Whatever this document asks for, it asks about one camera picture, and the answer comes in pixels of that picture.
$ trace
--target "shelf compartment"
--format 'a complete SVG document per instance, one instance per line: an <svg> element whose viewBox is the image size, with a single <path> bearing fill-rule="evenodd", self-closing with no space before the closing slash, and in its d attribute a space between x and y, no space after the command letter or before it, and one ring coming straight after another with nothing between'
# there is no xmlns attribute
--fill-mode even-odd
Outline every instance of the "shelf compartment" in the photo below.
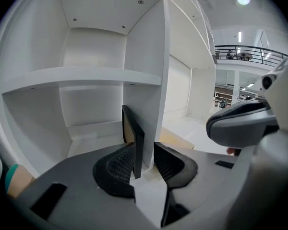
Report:
<svg viewBox="0 0 288 230"><path fill-rule="evenodd" d="M11 78L1 93L45 87L79 85L161 85L161 77L138 71L106 67L57 67L32 71Z"/></svg>

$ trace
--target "gray plastic housing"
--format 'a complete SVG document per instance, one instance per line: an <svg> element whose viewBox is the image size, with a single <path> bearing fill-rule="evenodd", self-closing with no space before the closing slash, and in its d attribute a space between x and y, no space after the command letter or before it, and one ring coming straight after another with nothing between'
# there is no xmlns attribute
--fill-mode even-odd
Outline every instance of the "gray plastic housing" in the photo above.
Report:
<svg viewBox="0 0 288 230"><path fill-rule="evenodd" d="M122 146L74 156L54 166L21 193L17 200L21 214L40 229L156 229L133 199L111 196L94 181L96 161ZM173 190L176 202L190 213L163 229L248 229L288 183L288 132L265 136L239 157L171 147L195 160L198 174L186 187ZM227 169L216 165L217 160L235 165ZM53 182L67 189L45 221L29 208Z"/></svg>
<svg viewBox="0 0 288 230"><path fill-rule="evenodd" d="M217 144L242 149L258 144L264 135L276 131L278 124L266 103L251 100L217 112L207 121L206 129Z"/></svg>

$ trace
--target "white floor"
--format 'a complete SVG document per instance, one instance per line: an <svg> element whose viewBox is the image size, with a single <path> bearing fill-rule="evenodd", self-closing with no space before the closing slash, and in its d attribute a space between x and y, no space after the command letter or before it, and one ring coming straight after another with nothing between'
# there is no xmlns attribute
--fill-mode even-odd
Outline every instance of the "white floor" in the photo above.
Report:
<svg viewBox="0 0 288 230"><path fill-rule="evenodd" d="M151 170L142 173L141 178L136 180L131 178L130 185L135 190L137 207L147 219L160 228L167 185L158 169L154 166Z"/></svg>
<svg viewBox="0 0 288 230"><path fill-rule="evenodd" d="M181 136L194 144L194 149L227 154L227 147L220 146L212 141L206 132L206 123L190 116L178 120L166 121L163 127ZM144 172L139 179L131 179L130 185L134 186L136 205L143 214L158 228L163 216L167 185L162 179L158 169Z"/></svg>
<svg viewBox="0 0 288 230"><path fill-rule="evenodd" d="M194 144L195 150L227 154L227 147L220 146L212 141L207 135L206 123L200 120L185 116L177 120L166 121L162 126Z"/></svg>

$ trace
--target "white wall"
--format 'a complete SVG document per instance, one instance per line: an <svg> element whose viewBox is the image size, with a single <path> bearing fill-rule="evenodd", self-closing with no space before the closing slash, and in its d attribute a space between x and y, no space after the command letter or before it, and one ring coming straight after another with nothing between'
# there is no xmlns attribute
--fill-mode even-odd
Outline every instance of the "white wall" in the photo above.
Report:
<svg viewBox="0 0 288 230"><path fill-rule="evenodd" d="M121 120L122 86L60 88L66 127Z"/></svg>
<svg viewBox="0 0 288 230"><path fill-rule="evenodd" d="M58 88L11 92L4 95L4 100L12 134L38 173L66 158L71 139Z"/></svg>
<svg viewBox="0 0 288 230"><path fill-rule="evenodd" d="M124 68L127 36L115 32L72 28L63 53L63 66Z"/></svg>
<svg viewBox="0 0 288 230"><path fill-rule="evenodd" d="M288 55L288 34L265 31L268 48Z"/></svg>
<svg viewBox="0 0 288 230"><path fill-rule="evenodd" d="M241 61L241 60L218 60L219 64L216 65L216 69L218 70L238 70L238 71L243 71L243 72L248 72L248 73L253 73L257 75L265 75L274 67L270 67L267 65L263 64L258 64L254 62L247 62L247 61ZM231 64L231 62L235 63L240 63L242 62L243 65L239 64Z"/></svg>
<svg viewBox="0 0 288 230"><path fill-rule="evenodd" d="M247 45L257 46L257 32L262 33L262 29L254 26L228 26L213 30L215 45ZM242 42L238 42L238 32L242 32Z"/></svg>
<svg viewBox="0 0 288 230"><path fill-rule="evenodd" d="M0 80L60 66L67 31L60 0L30 0L8 28L0 56Z"/></svg>
<svg viewBox="0 0 288 230"><path fill-rule="evenodd" d="M170 56L163 121L177 119L187 114L190 82L191 69Z"/></svg>
<svg viewBox="0 0 288 230"><path fill-rule="evenodd" d="M215 90L216 70L192 70L188 115L206 121Z"/></svg>
<svg viewBox="0 0 288 230"><path fill-rule="evenodd" d="M216 84L218 85L234 85L235 71L233 70L216 70Z"/></svg>
<svg viewBox="0 0 288 230"><path fill-rule="evenodd" d="M124 68L127 36L115 32L73 28L65 42L62 64ZM60 88L67 127L121 120L122 86Z"/></svg>

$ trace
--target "railing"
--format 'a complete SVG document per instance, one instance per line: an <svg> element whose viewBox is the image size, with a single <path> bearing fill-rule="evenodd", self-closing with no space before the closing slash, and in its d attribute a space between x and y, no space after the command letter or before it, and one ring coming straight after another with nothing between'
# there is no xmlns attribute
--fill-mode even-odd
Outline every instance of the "railing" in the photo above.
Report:
<svg viewBox="0 0 288 230"><path fill-rule="evenodd" d="M256 62L276 67L288 55L268 48L245 45L215 46L216 59L232 59Z"/></svg>

